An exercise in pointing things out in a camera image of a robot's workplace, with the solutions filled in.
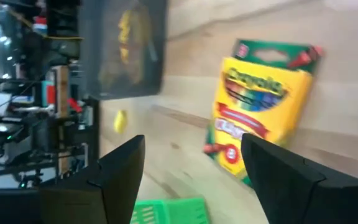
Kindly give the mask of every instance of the yellow box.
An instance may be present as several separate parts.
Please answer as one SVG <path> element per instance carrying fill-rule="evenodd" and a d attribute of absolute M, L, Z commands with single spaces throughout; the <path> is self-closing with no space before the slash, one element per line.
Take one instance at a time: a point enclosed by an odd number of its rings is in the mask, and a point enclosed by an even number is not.
<path fill-rule="evenodd" d="M 252 43 L 251 50 L 255 51 L 259 42 Z M 255 52 L 246 47 L 245 55 L 235 54 L 223 60 L 204 152 L 249 184 L 241 156 L 242 134 L 252 133 L 275 144 L 284 144 L 296 126 L 310 89 L 314 68 L 310 64 L 316 58 L 300 60 L 303 57 L 300 54 L 310 53 L 309 48 L 302 46 L 290 48 L 288 63 L 258 62 L 254 55 L 248 55 Z"/>

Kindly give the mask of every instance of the wooden wall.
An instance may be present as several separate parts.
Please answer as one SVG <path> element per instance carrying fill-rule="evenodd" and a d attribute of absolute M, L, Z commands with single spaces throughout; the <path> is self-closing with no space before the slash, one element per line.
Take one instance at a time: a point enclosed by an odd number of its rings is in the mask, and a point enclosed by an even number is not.
<path fill-rule="evenodd" d="M 358 8 L 287 2 L 172 0 L 162 92 L 102 104 L 102 154 L 135 134 L 146 136 L 140 199 L 201 195 L 214 223 L 267 222 L 253 191 L 201 153 L 219 66 L 236 38 L 325 49 L 290 150 L 358 177 Z M 285 7 L 267 9 L 281 3 Z M 118 135 L 112 121 L 121 109 L 129 124 Z"/>

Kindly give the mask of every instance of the wire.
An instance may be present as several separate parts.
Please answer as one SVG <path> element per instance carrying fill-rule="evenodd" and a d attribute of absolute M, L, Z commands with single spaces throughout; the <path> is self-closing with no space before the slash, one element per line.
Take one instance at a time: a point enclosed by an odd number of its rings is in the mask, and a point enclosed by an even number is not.
<path fill-rule="evenodd" d="M 76 16 L 73 15 L 73 14 L 67 14 L 67 13 L 64 13 L 62 11 L 59 11 L 57 9 L 52 9 L 53 12 L 56 12 L 57 14 L 61 15 L 61 16 L 65 16 L 65 17 L 72 17 L 72 18 L 75 18 Z"/>
<path fill-rule="evenodd" d="M 24 23 L 28 28 L 30 28 L 33 32 L 35 32 L 38 35 L 41 35 L 43 38 L 47 38 L 47 39 L 54 39 L 54 40 L 83 40 L 83 37 L 53 37 L 53 36 L 48 36 L 45 34 L 41 34 L 39 32 L 36 32 L 33 28 L 32 28 L 32 23 L 30 21 L 28 21 L 27 19 L 24 19 L 22 15 L 20 15 L 19 13 L 17 13 L 16 11 L 12 10 L 11 8 L 7 9 L 8 13 L 12 16 L 14 16 L 18 21 L 21 21 L 22 23 Z"/>
<path fill-rule="evenodd" d="M 69 157 L 75 157 L 75 156 L 78 156 L 78 155 L 66 155 L 66 156 L 58 156 L 57 159 L 64 159 L 64 158 L 69 158 Z"/>

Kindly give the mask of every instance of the green plastic basket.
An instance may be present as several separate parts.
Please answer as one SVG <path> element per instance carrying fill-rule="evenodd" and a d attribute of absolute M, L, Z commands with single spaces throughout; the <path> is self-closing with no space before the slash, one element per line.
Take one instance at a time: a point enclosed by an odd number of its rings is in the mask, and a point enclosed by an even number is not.
<path fill-rule="evenodd" d="M 204 199 L 148 200 L 135 204 L 131 224 L 209 224 Z"/>

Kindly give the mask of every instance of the yellow toy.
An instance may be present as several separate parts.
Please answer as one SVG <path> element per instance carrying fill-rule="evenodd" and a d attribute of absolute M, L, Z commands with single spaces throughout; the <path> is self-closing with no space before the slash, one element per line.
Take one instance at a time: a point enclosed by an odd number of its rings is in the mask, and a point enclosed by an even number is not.
<path fill-rule="evenodd" d="M 241 156 L 241 138 L 252 133 L 282 145 L 295 129 L 321 50 L 312 46 L 240 40 L 225 58 L 204 152 L 250 184 Z M 266 62 L 258 50 L 286 54 L 286 62 Z"/>
<path fill-rule="evenodd" d="M 119 110 L 116 118 L 114 119 L 114 130 L 118 134 L 122 134 L 127 127 L 127 112 L 125 110 Z"/>

